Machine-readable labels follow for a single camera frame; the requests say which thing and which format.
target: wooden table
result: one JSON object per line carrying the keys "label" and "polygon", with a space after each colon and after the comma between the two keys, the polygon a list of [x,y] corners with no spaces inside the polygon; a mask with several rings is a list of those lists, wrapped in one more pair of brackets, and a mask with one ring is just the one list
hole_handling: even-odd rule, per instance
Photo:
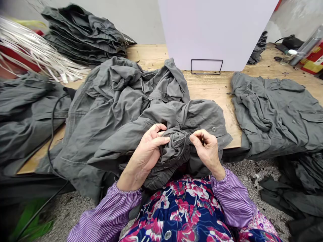
{"label": "wooden table", "polygon": [[[144,70],[159,69],[168,59],[166,45],[135,45],[127,49],[128,58],[132,61],[139,61]],[[280,65],[274,61],[275,56],[283,57],[282,52],[275,49],[273,44],[268,44],[267,49],[262,53],[262,61],[254,66],[245,66],[242,73],[252,77],[262,76],[263,78],[292,79],[301,85],[323,104],[323,81],[302,70],[295,70],[290,65]],[[225,148],[236,148],[241,146],[241,134],[237,122],[234,105],[231,96],[226,94],[232,91],[231,79],[234,72],[221,72],[221,75],[192,75],[190,70],[183,70],[187,81],[191,99],[214,100],[222,109],[225,118],[227,132],[233,137],[233,141]],[[85,80],[68,83],[66,86],[77,89]],[[62,127],[54,137],[52,146],[55,146],[64,137],[65,127]],[[17,174],[32,173],[35,171],[40,159],[46,155],[49,143],[45,144],[32,156]]]}

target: purple striped sleeve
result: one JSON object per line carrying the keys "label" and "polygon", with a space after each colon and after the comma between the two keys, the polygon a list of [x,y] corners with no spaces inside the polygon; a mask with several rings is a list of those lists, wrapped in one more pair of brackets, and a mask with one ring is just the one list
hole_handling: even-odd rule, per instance
{"label": "purple striped sleeve", "polygon": [[140,202],[140,190],[123,192],[115,182],[95,209],[82,214],[79,222],[71,229],[67,241],[118,241],[121,230],[128,223],[129,211]]}
{"label": "purple striped sleeve", "polygon": [[212,189],[221,204],[226,223],[232,227],[242,228],[251,222],[256,215],[257,207],[237,176],[232,171],[224,169],[223,180],[216,180],[211,176]]}

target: black wire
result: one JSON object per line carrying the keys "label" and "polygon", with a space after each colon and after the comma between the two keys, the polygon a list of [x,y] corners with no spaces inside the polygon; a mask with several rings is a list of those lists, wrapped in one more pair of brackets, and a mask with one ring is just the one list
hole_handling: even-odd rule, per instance
{"label": "black wire", "polygon": [[276,41],[275,41],[275,43],[277,43],[278,41],[280,41],[280,40],[282,40],[282,39],[286,39],[286,38],[288,38],[288,37],[280,38],[279,40],[276,40]]}
{"label": "black wire", "polygon": [[52,111],[52,113],[51,113],[51,140],[50,140],[49,146],[47,147],[48,163],[49,163],[49,166],[50,166],[50,167],[51,167],[51,169],[52,169],[52,172],[53,172],[56,176],[58,176],[58,177],[60,177],[60,178],[62,178],[62,179],[64,179],[64,180],[67,180],[67,179],[66,179],[64,176],[62,176],[61,174],[59,174],[57,171],[55,171],[55,169],[54,169],[54,167],[53,167],[53,164],[51,163],[49,149],[50,149],[50,146],[51,146],[51,144],[52,144],[52,142],[53,142],[53,140],[54,140],[54,113],[55,113],[55,109],[56,109],[56,106],[57,106],[58,102],[59,102],[62,98],[66,97],[67,95],[68,95],[68,94],[65,94],[64,96],[60,97],[60,98],[56,101],[56,103],[55,103],[55,105],[54,105],[53,111]]}
{"label": "black wire", "polygon": [[31,219],[29,219],[28,223],[23,227],[23,229],[20,231],[20,233],[18,234],[17,238],[16,238],[16,242],[19,241],[20,237],[23,235],[23,233],[25,232],[25,230],[29,227],[29,225],[31,224],[31,222],[35,219],[35,217],[37,217],[37,215],[41,212],[41,210],[43,210],[43,208],[57,195],[60,193],[61,190],[64,189],[64,187],[66,187],[66,185],[69,182],[66,181],[66,183],[54,194],[52,195],[41,207],[40,209],[38,209],[38,211],[31,217]]}
{"label": "black wire", "polygon": [[53,167],[53,164],[51,163],[51,160],[50,160],[50,154],[49,154],[49,149],[50,149],[50,146],[51,146],[51,144],[52,144],[52,142],[53,142],[53,140],[54,140],[54,113],[55,113],[55,109],[56,109],[56,106],[57,106],[57,104],[58,104],[58,102],[62,99],[62,98],[64,98],[64,97],[66,97],[68,94],[66,94],[66,95],[63,95],[62,97],[60,97],[57,101],[56,101],[56,103],[55,103],[55,105],[54,105],[54,108],[53,108],[53,111],[52,111],[52,113],[51,113],[51,139],[50,139],[50,143],[49,143],[49,146],[48,146],[48,148],[47,148],[47,157],[48,157],[48,163],[49,163],[49,165],[50,165],[50,167],[51,167],[51,169],[52,169],[52,171],[53,171],[53,173],[56,175],[56,176],[58,176],[58,177],[60,177],[60,178],[62,178],[62,179],[64,179],[64,180],[66,180],[66,183],[54,194],[54,195],[52,195],[41,207],[40,207],[40,209],[38,209],[38,211],[29,219],[29,221],[26,223],[26,225],[23,227],[23,229],[20,231],[20,233],[18,234],[18,236],[17,236],[17,238],[15,239],[15,241],[16,242],[18,242],[19,241],[19,239],[20,239],[20,237],[23,235],[23,233],[25,232],[25,230],[29,227],[29,225],[31,224],[31,222],[35,219],[35,217],[37,217],[37,215],[43,210],[43,208],[57,195],[57,194],[59,194],[60,193],[60,191],[61,190],[63,190],[64,189],[64,187],[66,187],[67,186],[67,184],[69,183],[69,181],[64,177],[64,176],[62,176],[62,175],[60,175],[57,171],[55,171],[54,170],[54,167]]}

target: gray jacket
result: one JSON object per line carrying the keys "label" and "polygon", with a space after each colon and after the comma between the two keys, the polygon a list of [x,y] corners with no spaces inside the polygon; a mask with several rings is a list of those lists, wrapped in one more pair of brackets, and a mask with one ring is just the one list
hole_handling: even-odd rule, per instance
{"label": "gray jacket", "polygon": [[[172,141],[163,147],[163,156],[149,177],[162,180],[147,186],[150,189],[165,184],[186,161],[193,174],[209,174],[189,144],[188,135],[194,130],[205,128],[223,137],[219,138],[221,148],[232,139],[214,102],[190,101],[186,80],[173,59],[147,72],[135,62],[113,57],[91,71],[77,90],[68,116],[63,142],[51,150],[53,165],[83,196],[95,201],[105,171],[119,175],[154,123],[166,124],[170,130],[165,135],[172,136]],[[46,159],[36,172],[50,172]]]}
{"label": "gray jacket", "polygon": [[304,86],[290,79],[231,80],[237,120],[243,130],[240,159],[268,159],[323,149],[323,108]]}

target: gray floor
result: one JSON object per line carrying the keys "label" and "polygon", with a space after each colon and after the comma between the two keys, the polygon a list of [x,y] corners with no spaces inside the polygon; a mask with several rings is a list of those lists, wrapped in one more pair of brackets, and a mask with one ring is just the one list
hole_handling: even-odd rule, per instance
{"label": "gray floor", "polygon": [[[225,165],[233,171],[242,183],[247,187],[250,198],[256,203],[261,212],[273,223],[283,241],[288,241],[289,231],[286,221],[292,220],[287,214],[275,209],[261,200],[259,191],[261,187],[258,182],[264,175],[272,175],[274,179],[280,176],[273,160],[254,162],[244,160],[239,163]],[[88,198],[83,198],[78,192],[64,194],[58,197],[47,210],[47,219],[54,219],[54,227],[50,233],[39,238],[37,242],[66,241],[70,229],[77,223],[81,214],[93,208],[93,203]]]}

